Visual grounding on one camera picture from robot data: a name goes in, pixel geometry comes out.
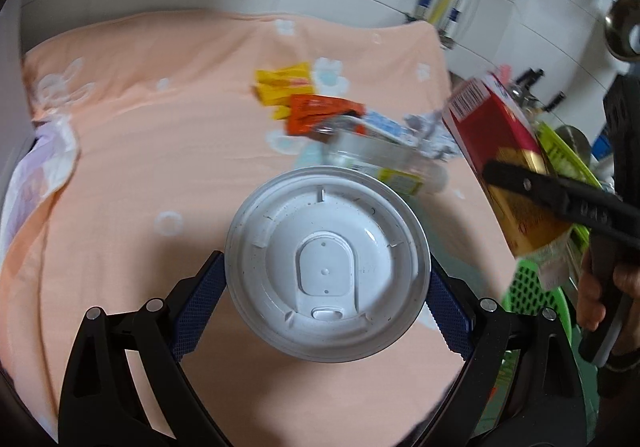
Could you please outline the right hand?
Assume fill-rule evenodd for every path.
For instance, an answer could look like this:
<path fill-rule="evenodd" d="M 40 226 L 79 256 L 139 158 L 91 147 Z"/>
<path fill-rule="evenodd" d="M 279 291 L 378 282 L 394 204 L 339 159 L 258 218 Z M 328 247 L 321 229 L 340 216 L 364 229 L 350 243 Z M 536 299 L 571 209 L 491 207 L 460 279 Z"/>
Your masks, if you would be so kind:
<path fill-rule="evenodd" d="M 623 355 L 639 349 L 639 267 L 617 265 L 613 281 L 620 291 L 632 299 L 625 326 L 612 351 L 615 355 Z M 600 301 L 601 293 L 601 284 L 591 271 L 590 250 L 587 250 L 582 258 L 582 276 L 578 283 L 577 321 L 579 326 L 588 331 L 597 330 L 605 317 L 605 307 Z"/>

